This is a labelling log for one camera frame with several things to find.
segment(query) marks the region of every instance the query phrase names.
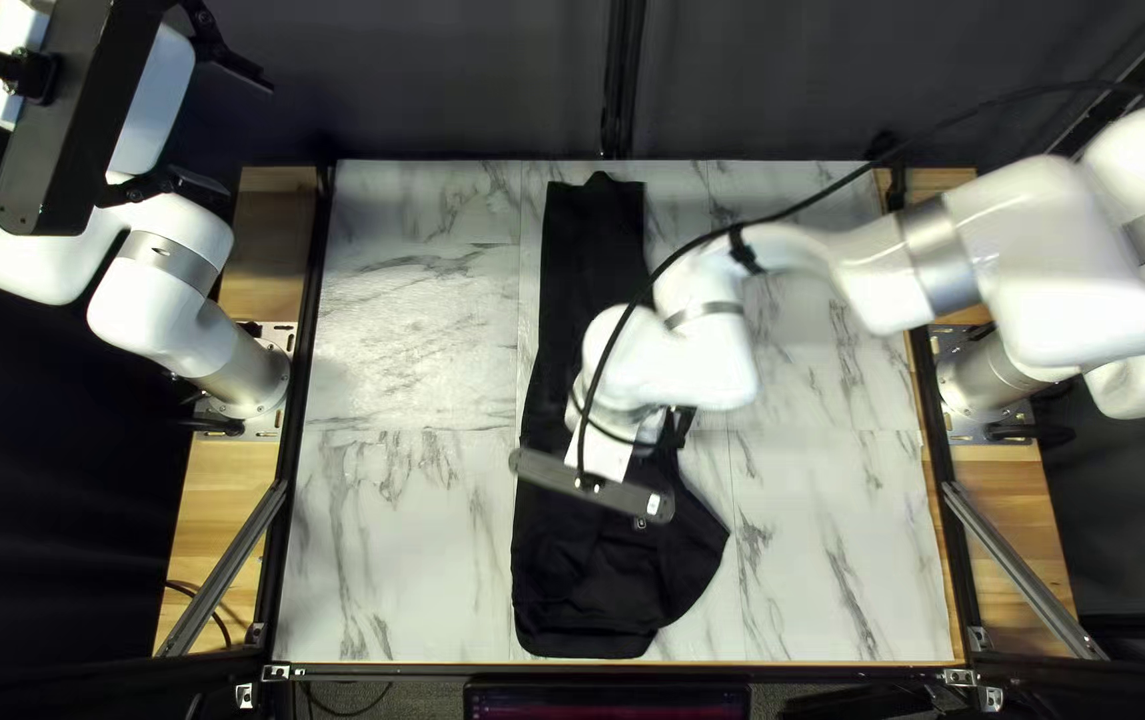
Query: metal bracket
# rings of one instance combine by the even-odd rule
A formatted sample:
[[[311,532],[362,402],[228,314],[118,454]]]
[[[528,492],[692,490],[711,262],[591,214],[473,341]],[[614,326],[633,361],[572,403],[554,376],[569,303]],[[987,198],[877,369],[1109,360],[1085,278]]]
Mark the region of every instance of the metal bracket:
[[[287,665],[262,665],[261,666],[261,681],[262,682],[282,682],[289,679],[289,666]]]
[[[989,642],[989,633],[980,625],[968,625],[968,647],[973,652],[988,652],[995,646]]]
[[[98,207],[114,207],[128,203],[141,203],[157,195],[182,192],[190,200],[210,205],[224,205],[230,200],[230,190],[220,182],[176,165],[166,165],[133,176],[118,184],[106,184],[96,199]]]
[[[253,513],[244,521],[235,539],[222,553],[222,557],[216,561],[213,571],[208,573],[208,579],[198,588],[190,604],[177,618],[177,624],[168,631],[168,636],[159,647],[157,657],[176,657],[185,655],[192,644],[196,644],[198,633],[204,630],[204,624],[208,623],[210,615],[216,608],[216,603],[222,601],[226,590],[230,587],[230,581],[235,580],[236,573],[240,571],[244,561],[253,553],[253,547],[261,539],[261,532],[266,532],[270,521],[283,506],[283,499],[289,493],[291,483],[285,480],[277,480],[271,484],[266,494],[253,508]]]
[[[977,674],[966,667],[947,667],[941,671],[941,681],[956,688],[976,688]]]
[[[298,323],[275,323],[269,321],[240,322],[245,330],[253,332],[253,337],[263,346],[276,346],[284,351],[290,359],[298,348]],[[287,396],[279,401],[275,408],[264,413],[244,420],[244,434],[229,435],[216,430],[199,430],[196,440],[213,442],[279,442],[283,434],[283,416],[287,411]],[[224,421],[226,416],[221,413],[221,401],[204,395],[196,402],[196,418],[212,421]]]
[[[256,705],[253,702],[253,683],[244,682],[243,686],[235,686],[235,707],[239,710],[253,710]]]
[[[1040,620],[1044,622],[1049,630],[1052,630],[1052,634],[1057,635],[1058,640],[1067,648],[1071,648],[1071,652],[1081,660],[1110,660],[1105,650],[1097,647],[1092,635],[1084,632],[1074,615],[1065,609],[1061,601],[1034,573],[1029,564],[1026,564],[1026,560],[1021,559],[1020,553],[1012,548],[1012,545],[1009,545],[1004,535],[998,532],[998,528],[973,506],[972,499],[969,499],[963,485],[958,482],[949,482],[941,483],[939,486],[949,511],[960,517],[960,522],[968,528],[968,532],[971,532],[980,541],[981,547],[985,547],[986,552],[995,559],[995,563],[1017,586],[1021,598],[1030,606],[1034,614],[1039,615]]]
[[[266,623],[253,623],[244,633],[244,644],[261,647],[261,638],[266,636]]]
[[[933,355],[945,356],[963,353],[968,341],[968,329],[972,325],[929,325],[929,343]],[[941,403],[941,416],[947,420],[947,437],[949,444],[1032,444],[1028,436],[1006,436],[1001,440],[986,440],[986,426],[1008,428],[1032,426],[1034,409],[1030,401],[1013,402],[1004,409],[1004,418],[997,422],[977,421],[970,417],[953,413],[945,402]]]
[[[1001,688],[977,688],[984,690],[985,701],[980,704],[981,712],[998,712],[1004,709],[1004,691]]]
[[[266,71],[261,65],[235,54],[226,45],[221,31],[216,30],[213,13],[204,6],[203,0],[180,0],[179,3],[190,18],[190,25],[196,29],[191,45],[196,47],[197,62],[213,63],[222,71],[267,94],[275,92],[275,86],[266,79]]]

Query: black cloth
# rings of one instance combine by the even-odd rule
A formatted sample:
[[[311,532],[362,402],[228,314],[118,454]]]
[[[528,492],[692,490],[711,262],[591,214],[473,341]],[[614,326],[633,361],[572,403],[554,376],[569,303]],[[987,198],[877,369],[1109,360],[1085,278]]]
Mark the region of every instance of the black cloth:
[[[599,172],[546,191],[540,329],[520,443],[563,458],[563,411],[581,366],[582,335],[598,312],[648,279],[645,187]],[[677,451],[631,459],[626,481],[676,497],[669,524],[607,511],[520,482],[511,573],[520,644],[545,657],[643,655],[662,626],[687,612],[720,564],[728,532],[681,481]]]

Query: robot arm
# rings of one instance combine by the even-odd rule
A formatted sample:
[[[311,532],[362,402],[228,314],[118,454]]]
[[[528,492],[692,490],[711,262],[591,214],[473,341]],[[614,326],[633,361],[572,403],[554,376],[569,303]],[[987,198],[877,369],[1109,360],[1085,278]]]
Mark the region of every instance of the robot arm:
[[[208,299],[232,234],[180,195],[95,208],[78,237],[18,237],[0,229],[0,288],[47,304],[70,303],[124,234],[87,306],[93,332],[207,390],[227,417],[274,409],[287,389],[289,358],[262,347]]]
[[[1030,157],[845,234],[773,223],[741,236],[764,270],[829,277],[877,334],[986,302],[1002,339],[943,369],[948,402],[1002,408],[1087,370],[1104,411],[1144,417],[1144,232],[1140,110],[1103,133],[1080,165]],[[732,250],[727,235],[714,238],[663,274],[657,312],[637,310],[605,365],[595,422],[634,436],[631,419],[657,406],[728,410],[755,398],[741,316],[749,270]],[[577,406],[623,310],[586,332]]]
[[[66,0],[61,1],[58,8],[54,3],[0,0],[0,57],[21,57],[23,62],[41,60],[41,53],[57,60],[63,54],[82,53],[92,57],[73,65],[60,62],[44,65],[55,68],[55,74],[49,74],[44,84],[45,88],[55,88],[52,94],[21,92],[19,80],[6,80],[16,68],[3,68],[7,72],[0,73],[0,126],[16,130],[14,141],[18,141],[24,135],[22,129],[29,112],[37,112],[38,118],[73,118],[87,108],[110,103],[109,96],[123,103],[124,116],[119,116],[123,124],[114,120],[113,109],[101,108],[95,113],[100,118],[96,127],[68,122],[66,129],[82,133],[77,140],[72,140],[74,135],[42,136],[44,142],[37,147],[17,152],[22,160],[35,166],[30,168],[22,163],[23,169],[34,169],[38,174],[21,184],[13,183],[11,189],[17,192],[9,197],[35,200],[31,197],[35,189],[32,185],[40,184],[42,171],[68,168],[71,156],[77,156],[80,173],[76,174],[105,173],[106,188],[98,203],[113,201],[105,193],[105,189],[113,188],[133,188],[124,195],[135,201],[103,207],[93,206],[87,197],[56,193],[40,203],[40,213],[0,198],[0,217],[15,226],[9,232],[0,224],[0,288],[37,302],[70,303],[94,282],[116,239],[126,235],[88,302],[87,322],[93,332],[105,342],[149,357],[207,390],[219,401],[214,406],[224,416],[247,419],[269,413],[287,387],[287,356],[276,347],[263,347],[208,300],[213,282],[230,252],[230,228],[180,195],[149,196],[140,184],[141,179],[137,185],[128,182],[156,166],[177,117],[197,54],[216,58],[223,70],[269,90],[261,79],[261,69],[229,53],[215,32],[212,14],[200,0],[177,0],[196,23],[195,39],[159,23],[171,2],[123,3],[118,11],[87,3],[68,7]],[[96,11],[105,14],[101,22],[92,22]],[[112,25],[116,30],[109,32]],[[58,26],[63,27],[61,32],[56,30]],[[104,41],[105,33],[112,40]],[[103,53],[114,55],[119,60],[114,66],[127,74],[94,73],[93,65],[98,64],[96,61]],[[140,76],[128,72],[133,65],[129,60],[141,63]],[[125,90],[133,90],[131,103],[125,103],[131,98]],[[25,103],[21,95],[26,96]],[[112,142],[92,142],[90,130],[96,130],[102,141]],[[32,133],[26,137],[32,141],[37,136]],[[15,149],[10,142],[6,168],[11,150]],[[96,165],[102,155],[104,164]],[[6,174],[1,172],[0,187],[8,184]],[[69,188],[63,183],[71,181],[64,175],[60,179],[48,175],[47,180],[49,189]],[[55,206],[58,201],[70,205],[64,213]],[[86,224],[80,216],[84,201],[88,206]],[[61,220],[52,223],[53,216]],[[53,234],[41,232],[41,228],[49,226],[61,231],[81,229],[71,237],[53,237],[55,229]]]

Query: black cable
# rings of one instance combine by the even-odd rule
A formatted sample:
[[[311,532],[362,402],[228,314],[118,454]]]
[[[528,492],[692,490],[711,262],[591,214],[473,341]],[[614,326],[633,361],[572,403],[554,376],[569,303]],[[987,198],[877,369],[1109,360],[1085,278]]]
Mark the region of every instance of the black cable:
[[[954,125],[964,122],[968,119],[972,119],[986,110],[1012,103],[1020,103],[1024,102],[1025,100],[1030,100],[1033,97],[1039,97],[1041,95],[1050,94],[1051,92],[1077,92],[1077,90],[1120,90],[1120,92],[1130,92],[1131,94],[1138,96],[1145,96],[1145,87],[1127,82],[1115,82],[1114,80],[1107,80],[1107,79],[1081,79],[1081,80],[1074,80],[1073,82],[1041,85],[1036,87],[1028,87],[1026,88],[1026,90],[1010,92],[1006,95],[1000,95],[998,97],[986,100],[984,103],[973,105],[968,110],[964,110],[955,116],[948,117],[947,119],[933,124],[931,127],[925,128],[916,133],[915,135],[910,136],[909,139],[899,142],[887,151],[883,152],[881,156],[876,157],[876,159],[872,159],[869,163],[863,164],[861,167],[856,168],[851,173],[847,173],[842,179],[835,181],[827,188],[822,188],[819,192],[815,192],[810,197],[805,197],[804,200],[795,203],[793,205],[787,207],[785,209],[782,209],[780,213],[773,213],[769,215],[765,215],[763,217],[756,217],[756,220],[753,221],[743,221],[742,223],[734,223],[733,226],[714,229],[714,231],[710,231],[709,234],[704,234],[700,237],[696,237],[687,242],[686,244],[684,244],[682,247],[677,250],[674,253],[670,253],[670,256],[662,260],[661,266],[657,266],[657,269],[653,270],[652,274],[649,274],[648,282],[645,283],[645,286],[639,288],[639,292],[635,293],[635,295],[630,300],[629,303],[626,303],[625,311],[621,315],[621,318],[617,319],[617,324],[613,327],[613,333],[608,335],[608,342],[603,346],[603,351],[599,355],[599,363],[595,365],[594,374],[591,377],[591,385],[585,390],[585,409],[582,411],[582,420],[578,424],[579,426],[578,440],[576,440],[576,474],[578,474],[578,477],[581,478],[581,476],[585,475],[585,430],[586,430],[586,425],[591,420],[591,409],[594,406],[594,394],[599,389],[599,381],[603,378],[603,369],[608,364],[608,355],[611,354],[613,347],[616,345],[617,338],[621,335],[621,331],[625,329],[626,321],[630,318],[630,314],[634,312],[635,307],[638,307],[639,303],[643,302],[645,298],[652,291],[653,284],[657,282],[657,279],[662,276],[662,272],[664,272],[671,266],[673,266],[677,260],[679,260],[685,254],[690,253],[694,248],[704,245],[706,242],[714,239],[716,237],[720,237],[721,235],[728,234],[733,228],[745,228],[749,226],[757,226],[761,223],[772,223],[773,221],[781,221],[784,220],[785,217],[789,217],[790,215],[793,215],[795,213],[799,213],[805,208],[812,207],[813,205],[821,203],[822,200],[827,199],[828,197],[837,192],[840,188],[845,188],[846,185],[851,184],[852,181],[855,181],[860,176],[864,175],[867,172],[877,167],[878,164],[886,163],[892,157],[901,155],[901,152],[905,149],[910,148],[913,144],[919,143],[923,140],[927,140],[943,129],[954,127]],[[590,486],[590,483],[585,483],[583,484],[583,486]]]
[[[173,422],[197,434],[227,434],[229,436],[244,434],[244,420],[232,418],[176,418],[173,419]]]
[[[386,682],[386,687],[382,688],[382,691],[377,695],[377,699],[372,701],[364,707],[360,707],[358,710],[349,710],[346,712],[340,712],[339,710],[333,710],[331,707],[327,707],[324,703],[319,702],[318,699],[315,699],[315,694],[311,693],[309,682],[299,682],[299,686],[301,687],[302,691],[307,694],[308,711],[310,711],[311,707],[318,707],[319,710],[323,710],[329,714],[335,714],[338,718],[358,718],[361,714],[377,707],[377,703],[382,702],[382,698],[386,697],[386,694],[390,693],[390,688],[395,687],[395,683]],[[314,711],[310,711],[310,717],[314,718]]]
[[[185,585],[176,580],[165,580],[165,587],[169,590],[175,590],[182,595],[190,596],[191,600],[196,599],[196,591],[188,588]],[[230,642],[230,631],[226,630],[226,623],[222,622],[222,617],[213,611],[213,622],[216,623],[216,628],[222,630],[222,636],[226,638],[226,649],[235,647],[235,643]]]

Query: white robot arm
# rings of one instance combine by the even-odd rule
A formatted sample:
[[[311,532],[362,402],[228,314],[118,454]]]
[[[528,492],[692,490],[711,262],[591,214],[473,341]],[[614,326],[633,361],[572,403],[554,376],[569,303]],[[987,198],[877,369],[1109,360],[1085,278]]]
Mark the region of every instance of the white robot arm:
[[[763,270],[829,277],[877,334],[986,303],[1000,332],[941,367],[954,409],[981,418],[1082,372],[1104,413],[1145,417],[1145,109],[1103,133],[1081,164],[1029,157],[853,231],[751,224],[741,239]],[[597,426],[648,441],[656,421],[641,418],[660,406],[755,398],[741,316],[749,270],[733,247],[716,237],[662,274],[656,312],[637,310],[608,356]],[[623,311],[606,310],[586,332],[570,420]]]
[[[52,7],[45,8],[0,0],[0,53],[39,50],[49,30]],[[191,41],[159,25],[109,159],[109,185],[156,166],[194,65]],[[0,80],[0,126],[14,128],[24,111],[22,98]],[[0,288],[47,304],[72,302],[125,235],[87,306],[93,332],[206,390],[227,417],[274,411],[287,389],[287,355],[263,347],[208,299],[232,234],[220,217],[180,195],[94,207],[74,237],[11,235],[0,227]]]
[[[111,174],[113,182],[127,180]],[[222,401],[223,414],[268,413],[287,388],[289,358],[258,343],[208,292],[232,234],[207,209],[167,193],[94,209],[78,237],[14,236],[0,229],[0,288],[47,304],[72,302],[127,234],[88,302],[96,335],[149,357]]]

